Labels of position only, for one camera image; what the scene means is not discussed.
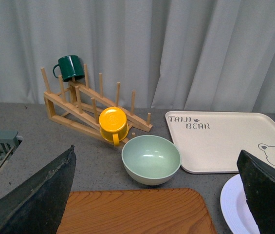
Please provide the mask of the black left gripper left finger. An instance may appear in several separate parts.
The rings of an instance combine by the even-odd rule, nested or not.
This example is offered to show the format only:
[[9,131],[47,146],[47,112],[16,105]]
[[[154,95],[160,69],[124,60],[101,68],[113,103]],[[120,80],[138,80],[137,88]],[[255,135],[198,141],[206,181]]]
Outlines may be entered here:
[[55,234],[72,188],[74,146],[0,199],[0,234]]

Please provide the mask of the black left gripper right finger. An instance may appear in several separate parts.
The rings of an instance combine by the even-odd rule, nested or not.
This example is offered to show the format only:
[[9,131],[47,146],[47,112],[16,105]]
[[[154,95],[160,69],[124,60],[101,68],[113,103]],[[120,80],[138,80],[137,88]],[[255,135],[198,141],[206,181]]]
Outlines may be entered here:
[[275,234],[275,169],[241,150],[237,167],[246,202],[261,234]]

